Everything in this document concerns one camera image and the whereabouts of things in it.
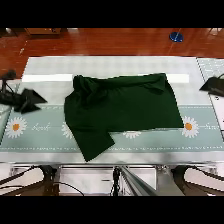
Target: reddish-brown floor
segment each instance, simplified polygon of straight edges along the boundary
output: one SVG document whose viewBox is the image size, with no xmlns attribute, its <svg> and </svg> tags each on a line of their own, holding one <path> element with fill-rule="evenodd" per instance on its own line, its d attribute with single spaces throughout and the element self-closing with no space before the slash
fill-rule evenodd
<svg viewBox="0 0 224 224">
<path fill-rule="evenodd" d="M 169 39 L 179 31 L 182 43 Z M 0 75 L 15 69 L 23 74 L 30 56 L 66 55 L 157 55 L 224 58 L 224 29 L 221 28 L 79 28 L 62 29 L 58 37 L 18 36 L 0 38 Z"/>
</svg>

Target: white daisy print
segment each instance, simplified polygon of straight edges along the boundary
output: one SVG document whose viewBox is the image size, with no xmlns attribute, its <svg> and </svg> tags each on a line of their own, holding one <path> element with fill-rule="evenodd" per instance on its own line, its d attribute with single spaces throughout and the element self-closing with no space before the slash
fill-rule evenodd
<svg viewBox="0 0 224 224">
<path fill-rule="evenodd" d="M 123 135 L 125 135 L 126 138 L 136 138 L 141 134 L 140 131 L 126 131 L 123 133 Z"/>
<path fill-rule="evenodd" d="M 185 135 L 185 137 L 189 137 L 189 138 L 194 138 L 195 136 L 197 136 L 198 132 L 198 124 L 197 122 L 194 120 L 194 118 L 190 118 L 190 117 L 184 117 L 183 118 L 183 122 L 184 122 L 184 128 L 182 131 L 182 135 Z"/>
<path fill-rule="evenodd" d="M 22 117 L 15 117 L 11 119 L 6 125 L 6 135 L 8 138 L 17 138 L 18 136 L 23 134 L 23 131 L 26 130 L 27 122 Z"/>
<path fill-rule="evenodd" d="M 73 134 L 72 134 L 71 130 L 69 129 L 68 125 L 65 122 L 63 122 L 61 130 L 63 132 L 63 135 L 65 135 L 66 138 L 70 138 L 70 139 L 73 138 Z"/>
</svg>

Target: garment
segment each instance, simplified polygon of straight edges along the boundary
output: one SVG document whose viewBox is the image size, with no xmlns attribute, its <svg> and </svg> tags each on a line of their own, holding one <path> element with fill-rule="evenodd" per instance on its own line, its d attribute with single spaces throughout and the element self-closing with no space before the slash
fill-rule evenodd
<svg viewBox="0 0 224 224">
<path fill-rule="evenodd" d="M 109 132 L 183 128 L 165 73 L 96 79 L 75 76 L 65 121 L 86 161 L 114 144 Z"/>
</svg>

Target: dark green cloth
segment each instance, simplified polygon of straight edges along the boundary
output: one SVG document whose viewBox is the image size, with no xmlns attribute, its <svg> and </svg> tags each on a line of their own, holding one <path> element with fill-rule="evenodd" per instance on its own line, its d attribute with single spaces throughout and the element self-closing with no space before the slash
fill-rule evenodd
<svg viewBox="0 0 224 224">
<path fill-rule="evenodd" d="M 73 87 L 65 99 L 65 121 L 86 161 L 114 144 L 109 132 L 183 128 L 165 73 L 109 79 L 75 76 Z"/>
</svg>

